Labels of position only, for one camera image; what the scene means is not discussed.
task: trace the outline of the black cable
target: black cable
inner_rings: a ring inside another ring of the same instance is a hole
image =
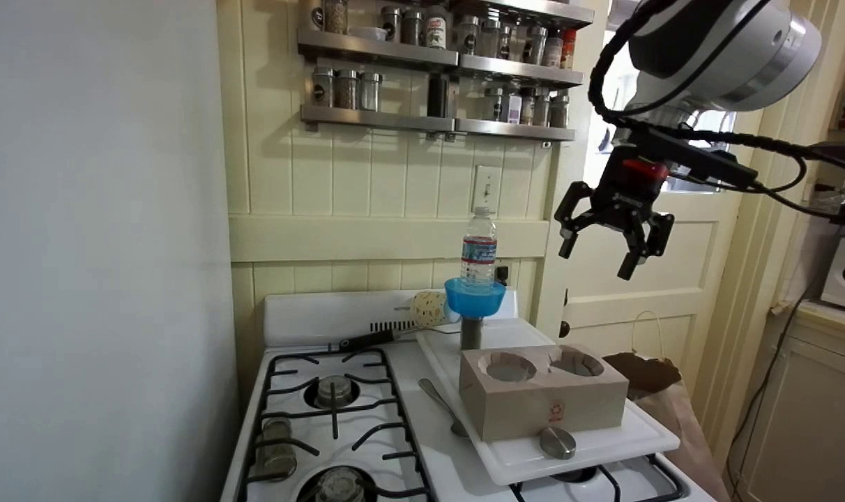
[[[692,175],[680,175],[680,172],[671,172],[671,179],[680,179],[680,181],[689,181],[689,185],[713,188],[713,189],[724,189],[724,192],[777,196],[777,192],[787,192],[787,189],[798,188],[805,179],[805,172],[809,172],[809,167],[805,167],[804,160],[798,160],[798,156],[791,156],[791,160],[798,163],[798,175],[791,181],[781,185],[781,188],[762,188],[762,185],[756,185],[756,188],[733,188],[733,185],[720,185],[720,181],[707,181],[707,179],[692,179]]]
[[[618,114],[643,114],[643,111],[653,111],[659,107],[667,107],[670,100],[674,100],[684,89],[689,89],[723,54],[724,47],[759,16],[759,11],[767,5],[767,0],[756,2],[730,30],[728,36],[702,58],[702,65],[689,75],[684,78],[670,94],[647,103],[647,107],[639,107],[639,108],[622,108]]]
[[[832,156],[832,154],[823,154],[823,151],[815,151],[815,149],[805,149],[805,146],[791,146],[791,143],[781,143],[781,139],[772,139],[772,137],[756,137],[756,133],[724,133],[724,131],[693,131],[693,129],[670,129],[670,126],[653,126],[653,122],[641,122],[641,121],[632,121],[627,114],[639,114],[639,111],[650,111],[650,108],[659,108],[663,103],[670,103],[671,97],[678,97],[693,78],[700,78],[712,61],[717,57],[723,57],[723,51],[735,40],[735,34],[767,5],[767,0],[756,2],[745,19],[740,26],[733,26],[733,30],[717,45],[717,51],[680,85],[674,86],[670,94],[663,94],[660,100],[653,100],[641,108],[627,108],[627,111],[615,111],[615,108],[607,108],[606,100],[603,100],[603,85],[606,85],[606,75],[615,58],[615,54],[636,36],[636,30],[641,30],[654,13],[667,11],[674,0],[650,0],[643,2],[627,23],[618,26],[618,30],[613,34],[613,40],[606,45],[606,51],[600,54],[593,71],[590,71],[590,86],[588,86],[588,100],[593,107],[596,114],[603,114],[606,122],[613,122],[615,129],[654,129],[654,131],[663,131],[670,137],[678,137],[678,139],[705,139],[705,143],[728,143],[728,146],[748,146],[748,149],[759,149],[759,151],[770,151],[770,154],[781,154],[781,156],[790,156],[798,163],[798,175],[795,181],[790,185],[781,185],[781,188],[735,188],[735,192],[762,192],[762,196],[770,196],[772,200],[790,207],[790,210],[798,210],[804,216],[815,216],[815,218],[836,218],[836,216],[825,216],[825,211],[815,211],[815,210],[805,210],[801,204],[791,204],[790,199],[781,199],[777,192],[783,189],[791,189],[795,185],[801,185],[805,179],[805,160],[815,160],[815,163],[829,163],[840,171],[845,171],[845,163]]]

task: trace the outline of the wall shelf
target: wall shelf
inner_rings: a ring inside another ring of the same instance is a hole
[[[423,131],[423,133],[455,133],[455,118],[406,118],[406,114],[380,114],[362,108],[327,108],[300,107],[300,121],[309,126],[362,126],[362,129],[391,129],[391,131]]]
[[[572,129],[540,129],[540,126],[515,126],[497,121],[458,121],[461,133],[475,137],[514,137],[514,139],[537,139],[537,143],[572,143]]]
[[[327,30],[311,30],[307,26],[297,30],[297,51],[304,54],[304,58],[311,61],[320,57],[332,57],[332,58],[385,61],[385,65],[417,66],[417,71],[458,66],[455,51],[327,34]]]
[[[583,73],[508,61],[508,58],[484,58],[484,57],[468,54],[468,57],[461,57],[458,65],[461,65],[461,71],[468,71],[468,73],[505,75],[505,78],[536,82],[536,85],[548,85],[548,86],[579,86],[583,85]]]
[[[498,8],[514,8],[536,16],[548,16],[553,23],[564,23],[568,29],[585,29],[593,23],[590,8],[579,8],[557,0],[487,0]],[[522,85],[537,85],[548,89],[579,86],[585,78],[578,71],[540,66],[508,58],[487,57],[462,57],[458,51],[422,47],[422,45],[399,45],[380,41],[352,34],[328,34],[317,30],[311,23],[311,2],[300,0],[300,23],[297,23],[297,54],[317,65],[317,58],[349,58],[349,61],[371,61],[385,66],[406,66],[406,71],[444,71],[455,75],[490,75],[490,78],[515,78]],[[514,139],[536,139],[536,143],[572,143],[572,129],[544,129],[544,126],[514,126],[497,121],[458,121],[458,118],[406,118],[406,114],[381,114],[381,111],[359,111],[359,108],[324,108],[324,107],[300,107],[300,121],[307,126],[335,122],[335,126],[362,126],[362,129],[391,129],[391,131],[422,131],[422,133],[477,133],[477,137],[514,137]]]

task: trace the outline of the white wall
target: white wall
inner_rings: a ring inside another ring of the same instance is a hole
[[[0,499],[214,499],[235,432],[211,2],[0,0]]]

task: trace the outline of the circular hole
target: circular hole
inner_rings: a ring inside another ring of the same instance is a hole
[[[606,370],[600,359],[575,348],[564,348],[561,356],[553,359],[553,365],[575,376],[600,376]]]
[[[320,409],[337,409],[359,398],[359,384],[345,376],[320,376],[311,380],[304,391],[304,401]]]
[[[297,499],[307,502],[377,502],[377,486],[367,471],[335,465],[317,471],[300,486]]]
[[[518,354],[490,354],[484,375],[498,383],[528,383],[536,376],[536,365]]]

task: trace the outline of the white tray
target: white tray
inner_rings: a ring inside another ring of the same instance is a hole
[[[540,336],[537,329],[515,317],[482,323],[482,348],[553,345],[553,344],[555,344],[553,338]],[[426,363],[433,365],[438,391],[465,423],[468,437],[497,486],[514,486],[514,482],[540,481],[588,465],[678,450],[678,437],[667,426],[653,421],[632,401],[625,401],[622,426],[575,432],[578,451],[568,460],[547,458],[537,450],[536,437],[479,441],[458,397],[461,338],[444,333],[423,333],[417,336],[417,345],[426,354]]]

